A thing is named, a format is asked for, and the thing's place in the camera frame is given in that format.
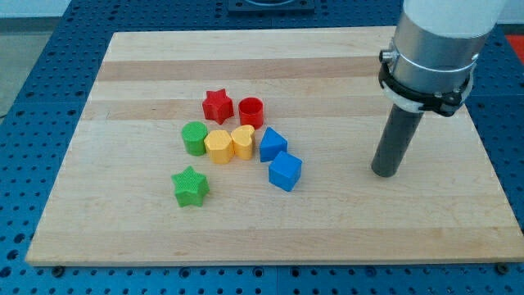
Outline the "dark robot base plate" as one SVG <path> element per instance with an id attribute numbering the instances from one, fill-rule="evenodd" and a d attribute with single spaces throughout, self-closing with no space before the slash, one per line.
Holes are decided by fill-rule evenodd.
<path id="1" fill-rule="evenodd" d="M 312 12 L 314 0 L 226 0 L 229 13 Z"/>

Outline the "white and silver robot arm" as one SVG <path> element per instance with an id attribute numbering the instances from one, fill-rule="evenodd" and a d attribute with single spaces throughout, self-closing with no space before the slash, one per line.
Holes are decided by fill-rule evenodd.
<path id="1" fill-rule="evenodd" d="M 474 84 L 473 72 L 505 0 L 405 0 L 379 84 L 401 110 L 452 116 Z"/>

